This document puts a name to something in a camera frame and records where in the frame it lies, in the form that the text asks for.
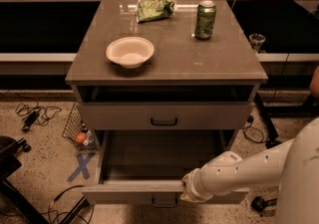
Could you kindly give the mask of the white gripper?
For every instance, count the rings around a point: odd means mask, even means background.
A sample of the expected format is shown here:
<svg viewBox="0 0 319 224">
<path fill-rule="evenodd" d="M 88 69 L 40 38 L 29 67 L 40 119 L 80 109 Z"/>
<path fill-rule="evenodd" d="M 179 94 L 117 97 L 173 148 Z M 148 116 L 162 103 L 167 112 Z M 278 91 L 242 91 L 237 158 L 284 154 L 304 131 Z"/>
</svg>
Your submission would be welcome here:
<svg viewBox="0 0 319 224">
<path fill-rule="evenodd" d="M 203 203 L 213 197 L 213 194 L 203 186 L 200 175 L 200 170 L 194 169 L 181 179 L 184 186 L 184 193 L 180 196 L 182 201 Z"/>
</svg>

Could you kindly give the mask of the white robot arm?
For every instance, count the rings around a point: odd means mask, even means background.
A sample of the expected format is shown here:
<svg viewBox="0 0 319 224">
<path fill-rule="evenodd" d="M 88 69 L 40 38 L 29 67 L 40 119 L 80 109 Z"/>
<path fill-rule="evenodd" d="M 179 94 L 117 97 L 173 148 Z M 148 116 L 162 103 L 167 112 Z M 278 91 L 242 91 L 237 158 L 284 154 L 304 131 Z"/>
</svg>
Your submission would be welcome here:
<svg viewBox="0 0 319 224">
<path fill-rule="evenodd" d="M 203 203 L 255 185 L 279 188 L 276 224 L 319 224 L 319 118 L 283 143 L 246 159 L 226 151 L 186 174 L 181 200 Z"/>
</svg>

